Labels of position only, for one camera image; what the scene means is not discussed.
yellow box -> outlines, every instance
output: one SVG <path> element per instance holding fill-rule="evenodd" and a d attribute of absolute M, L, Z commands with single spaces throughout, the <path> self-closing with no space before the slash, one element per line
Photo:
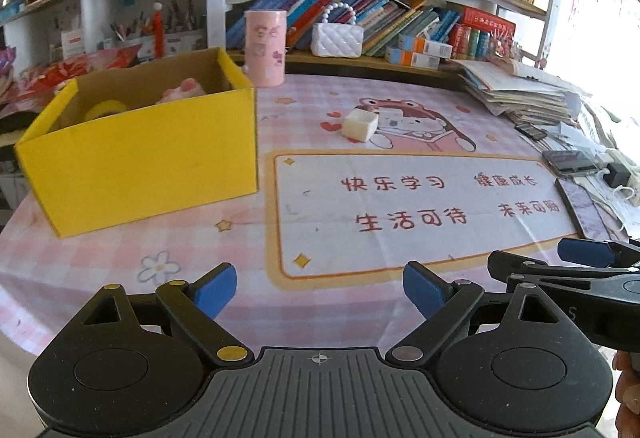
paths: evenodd
<path fill-rule="evenodd" d="M 189 77 L 208 93 L 156 102 Z M 130 110 L 84 122 L 119 100 Z M 255 89 L 222 50 L 71 81 L 16 145 L 60 237 L 255 193 Z"/>

yellow tape roll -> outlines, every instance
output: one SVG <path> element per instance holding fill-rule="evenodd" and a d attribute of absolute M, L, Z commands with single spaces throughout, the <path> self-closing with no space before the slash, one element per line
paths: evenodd
<path fill-rule="evenodd" d="M 84 121 L 88 122 L 89 120 L 95 120 L 96 118 L 100 118 L 102 116 L 124 113 L 125 111 L 129 111 L 129 108 L 119 100 L 105 100 L 104 102 L 96 104 L 89 111 L 87 111 L 84 115 Z"/>

pink cup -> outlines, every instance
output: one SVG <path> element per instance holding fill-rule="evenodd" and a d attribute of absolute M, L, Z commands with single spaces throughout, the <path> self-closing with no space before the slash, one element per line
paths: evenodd
<path fill-rule="evenodd" d="M 285 10 L 247 10 L 244 72 L 257 88 L 273 88 L 284 82 L 287 35 Z"/>

smartphone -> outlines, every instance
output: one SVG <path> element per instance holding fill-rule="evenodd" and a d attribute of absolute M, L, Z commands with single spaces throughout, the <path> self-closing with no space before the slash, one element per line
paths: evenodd
<path fill-rule="evenodd" d="M 528 136 L 533 140 L 542 140 L 546 137 L 546 133 L 542 129 L 538 129 L 531 124 L 518 124 L 515 128 L 524 136 Z"/>
<path fill-rule="evenodd" d="M 556 179 L 556 188 L 574 222 L 578 236 L 588 240 L 606 241 L 611 237 L 587 189 L 570 180 Z"/>
<path fill-rule="evenodd" d="M 587 176 L 598 172 L 598 167 L 582 151 L 543 151 L 542 158 L 558 176 Z"/>

cream quilted purse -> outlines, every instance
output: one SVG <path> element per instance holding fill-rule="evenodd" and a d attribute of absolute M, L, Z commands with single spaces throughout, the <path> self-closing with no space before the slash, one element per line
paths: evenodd
<path fill-rule="evenodd" d="M 329 23 L 335 8 L 346 8 L 351 17 L 347 24 Z M 316 23 L 311 34 L 311 51 L 317 57 L 360 57 L 364 30 L 356 25 L 356 13 L 346 3 L 332 3 L 324 9 L 322 22 Z"/>

